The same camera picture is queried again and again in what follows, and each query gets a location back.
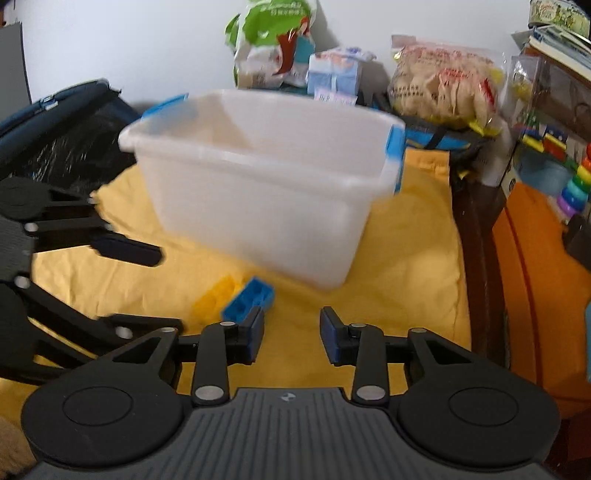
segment white wall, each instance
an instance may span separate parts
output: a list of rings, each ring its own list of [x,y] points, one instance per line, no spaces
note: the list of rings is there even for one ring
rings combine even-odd
[[[510,33],[527,27],[528,0],[319,0],[313,34],[372,50],[386,64],[389,36],[412,34],[517,52]],[[6,20],[23,24],[33,99],[107,78],[132,103],[232,87],[227,22],[246,0],[15,0]]]

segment brown fur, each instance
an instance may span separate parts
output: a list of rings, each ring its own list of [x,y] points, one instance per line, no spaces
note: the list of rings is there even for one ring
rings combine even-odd
[[[35,465],[35,458],[23,433],[0,417],[0,480]]]

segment translucent plastic bin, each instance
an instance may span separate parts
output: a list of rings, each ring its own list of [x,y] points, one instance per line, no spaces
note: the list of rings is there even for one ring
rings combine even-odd
[[[223,90],[129,125],[119,145],[135,153],[166,230],[332,288],[345,281],[371,202],[394,193],[404,123]]]

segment black circular disc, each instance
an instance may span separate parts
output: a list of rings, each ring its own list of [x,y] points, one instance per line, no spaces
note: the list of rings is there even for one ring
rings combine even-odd
[[[180,399],[153,372],[137,364],[90,366],[41,387],[25,403],[22,428],[38,457],[105,468],[143,458],[175,434]]]
[[[0,214],[29,220],[41,214],[51,197],[47,186],[31,179],[10,177],[0,181]]]
[[[133,405],[133,399],[118,388],[89,387],[66,399],[64,413],[78,425],[101,426],[121,420]]]
[[[542,460],[560,426],[556,404],[537,386],[472,364],[440,367],[413,385],[398,420],[435,457],[474,468]]]

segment gray panel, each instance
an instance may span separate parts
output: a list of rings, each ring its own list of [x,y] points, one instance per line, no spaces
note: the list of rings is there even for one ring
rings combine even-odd
[[[22,28],[0,28],[0,122],[31,104],[22,53]]]
[[[196,410],[178,437],[149,459],[105,472],[42,463],[27,480],[550,480],[538,465],[471,473],[412,450],[388,416],[344,400],[337,388],[238,391]]]
[[[0,215],[0,281],[10,283],[18,274],[30,273],[34,246],[19,222]]]

